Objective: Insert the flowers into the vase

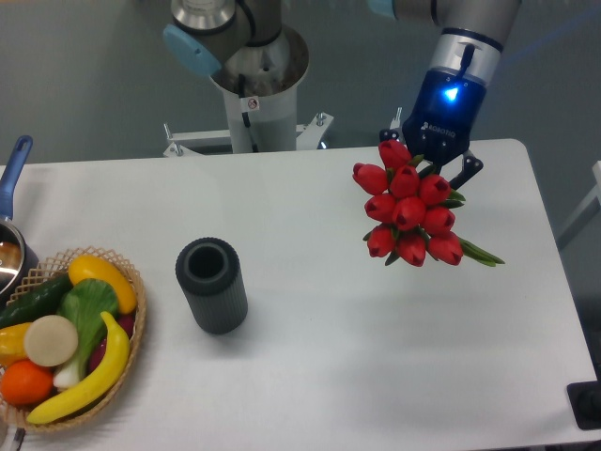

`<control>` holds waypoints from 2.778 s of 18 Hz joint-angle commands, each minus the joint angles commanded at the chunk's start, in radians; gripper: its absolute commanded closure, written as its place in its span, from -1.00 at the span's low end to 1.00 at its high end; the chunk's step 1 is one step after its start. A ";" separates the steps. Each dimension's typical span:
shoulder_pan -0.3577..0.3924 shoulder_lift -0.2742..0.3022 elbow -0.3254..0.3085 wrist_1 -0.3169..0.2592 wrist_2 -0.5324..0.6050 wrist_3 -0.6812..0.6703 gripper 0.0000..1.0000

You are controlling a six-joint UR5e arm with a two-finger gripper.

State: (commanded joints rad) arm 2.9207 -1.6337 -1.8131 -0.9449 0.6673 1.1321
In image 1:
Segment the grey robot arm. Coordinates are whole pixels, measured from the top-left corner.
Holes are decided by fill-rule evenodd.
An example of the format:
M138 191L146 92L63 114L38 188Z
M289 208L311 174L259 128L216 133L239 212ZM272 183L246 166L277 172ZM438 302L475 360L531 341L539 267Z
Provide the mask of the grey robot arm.
M455 159L459 188L482 168L470 132L509 37L517 1L373 1L376 14L417 18L441 34L415 105L381 131L436 168ZM237 153L317 149L331 125L320 113L297 121L297 89L309 67L308 48L282 20L278 1L175 1L162 33L172 56L209 78L223 94L229 138Z

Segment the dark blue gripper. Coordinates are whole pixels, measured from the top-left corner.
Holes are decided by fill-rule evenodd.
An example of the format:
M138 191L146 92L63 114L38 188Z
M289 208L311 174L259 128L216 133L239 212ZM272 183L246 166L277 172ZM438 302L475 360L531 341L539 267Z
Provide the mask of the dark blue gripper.
M406 146L441 168L462 155L460 172L450 181L459 189L483 168L470 150L470 132L501 58L501 44L456 27L442 30L417 100L402 125ZM379 142L403 142L399 129L382 129Z

